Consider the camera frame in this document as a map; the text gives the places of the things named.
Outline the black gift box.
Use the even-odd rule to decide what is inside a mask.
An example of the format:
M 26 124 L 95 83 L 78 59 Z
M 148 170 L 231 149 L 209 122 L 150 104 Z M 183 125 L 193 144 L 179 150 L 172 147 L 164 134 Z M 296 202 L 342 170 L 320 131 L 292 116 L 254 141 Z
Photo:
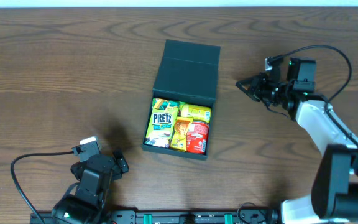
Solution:
M 214 109 L 221 48 L 167 39 L 152 97 Z

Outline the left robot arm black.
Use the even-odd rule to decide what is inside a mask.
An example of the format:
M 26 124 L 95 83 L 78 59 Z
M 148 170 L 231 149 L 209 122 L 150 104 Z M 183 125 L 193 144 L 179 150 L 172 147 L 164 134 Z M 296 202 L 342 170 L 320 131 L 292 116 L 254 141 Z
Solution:
M 94 154 L 71 166 L 78 183 L 69 187 L 52 210 L 54 223 L 100 223 L 110 185 L 129 171 L 120 150 L 111 156 Z

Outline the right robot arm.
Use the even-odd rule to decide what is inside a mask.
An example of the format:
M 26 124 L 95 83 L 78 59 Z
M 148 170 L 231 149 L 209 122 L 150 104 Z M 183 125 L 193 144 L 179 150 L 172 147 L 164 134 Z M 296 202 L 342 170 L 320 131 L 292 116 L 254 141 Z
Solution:
M 322 155 L 311 194 L 281 204 L 282 223 L 358 221 L 358 137 L 335 114 L 329 100 L 315 93 L 315 60 L 294 58 L 285 82 L 282 57 L 265 59 L 265 71 L 236 87 L 266 108 L 282 106 Z

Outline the red Pringles can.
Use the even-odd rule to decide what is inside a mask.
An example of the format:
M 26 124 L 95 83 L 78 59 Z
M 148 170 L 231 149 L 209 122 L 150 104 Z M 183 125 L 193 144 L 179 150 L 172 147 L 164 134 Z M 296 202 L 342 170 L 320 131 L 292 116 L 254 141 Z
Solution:
M 209 124 L 193 121 L 186 136 L 186 151 L 194 154 L 205 154 L 208 141 Z

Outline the yellow orange snack packet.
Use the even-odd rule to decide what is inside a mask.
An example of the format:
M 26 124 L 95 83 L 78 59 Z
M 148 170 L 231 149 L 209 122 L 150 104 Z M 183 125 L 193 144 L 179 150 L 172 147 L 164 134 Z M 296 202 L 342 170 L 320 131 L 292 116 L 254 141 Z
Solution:
M 187 151 L 187 133 L 193 118 L 177 117 L 174 125 L 170 148 L 178 151 Z

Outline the yellow snack can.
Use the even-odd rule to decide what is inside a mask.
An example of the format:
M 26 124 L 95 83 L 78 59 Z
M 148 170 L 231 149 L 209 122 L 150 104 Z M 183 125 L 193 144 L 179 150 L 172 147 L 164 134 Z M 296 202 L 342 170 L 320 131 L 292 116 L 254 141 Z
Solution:
M 186 103 L 180 110 L 180 116 L 209 124 L 211 121 L 211 108 Z

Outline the Pretz snack box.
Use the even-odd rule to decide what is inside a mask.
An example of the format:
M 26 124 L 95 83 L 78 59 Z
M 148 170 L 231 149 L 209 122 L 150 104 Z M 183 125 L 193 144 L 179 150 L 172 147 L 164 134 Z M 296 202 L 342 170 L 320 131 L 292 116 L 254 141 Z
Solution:
M 179 102 L 154 98 L 151 109 L 149 125 L 145 134 L 145 144 L 169 148 L 178 115 Z

